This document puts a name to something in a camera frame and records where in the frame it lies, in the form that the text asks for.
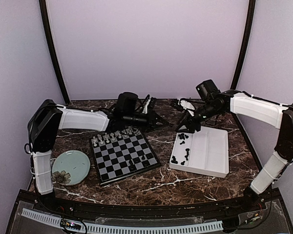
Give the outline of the black and white chessboard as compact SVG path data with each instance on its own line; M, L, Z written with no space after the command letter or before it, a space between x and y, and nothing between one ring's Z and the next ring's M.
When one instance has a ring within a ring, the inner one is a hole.
M92 139L98 139L93 146ZM137 128L128 127L111 134L96 134L89 139L90 149L101 186L122 180L135 174L144 173L161 166L145 135ZM104 145L99 144L99 137ZM134 163L134 170L129 169L129 160Z

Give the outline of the black chess pawn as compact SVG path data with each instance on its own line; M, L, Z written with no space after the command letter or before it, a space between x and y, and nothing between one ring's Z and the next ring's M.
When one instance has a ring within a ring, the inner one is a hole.
M134 163L133 163L133 161L131 159L129 160L129 169L131 171L134 170Z

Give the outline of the white plastic tray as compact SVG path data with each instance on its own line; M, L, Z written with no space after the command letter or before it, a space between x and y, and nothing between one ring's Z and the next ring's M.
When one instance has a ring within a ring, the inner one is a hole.
M228 132L202 126L201 131L190 134L190 139L188 165L173 166L169 161L169 167L189 173L225 178L229 173Z

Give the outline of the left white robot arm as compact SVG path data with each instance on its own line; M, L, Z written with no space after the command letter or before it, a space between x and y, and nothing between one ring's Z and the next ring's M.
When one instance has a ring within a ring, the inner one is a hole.
M111 107L86 110L56 104L46 99L31 117L28 129L27 154L32 156L36 188L42 195L40 205L49 213L59 209L59 201L50 193L54 191L51 179L51 158L56 140L63 137L77 137L91 133L122 130L134 126L143 132L152 132L170 123L154 111L155 98L150 103L136 101L116 101Z

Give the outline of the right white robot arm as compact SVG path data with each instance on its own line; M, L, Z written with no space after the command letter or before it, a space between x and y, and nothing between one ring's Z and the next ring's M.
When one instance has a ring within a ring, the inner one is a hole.
M255 150L261 170L244 189L245 197L239 207L249 212L258 204L258 196L293 161L293 103L266 101L242 91L227 90L211 93L201 107L194 107L185 98L172 102L184 112L177 123L177 132L190 135L186 145L190 157L185 165L177 163L176 169L225 177L229 172L229 135L223 130L213 130L206 125L216 116L230 115L246 131L246 141Z

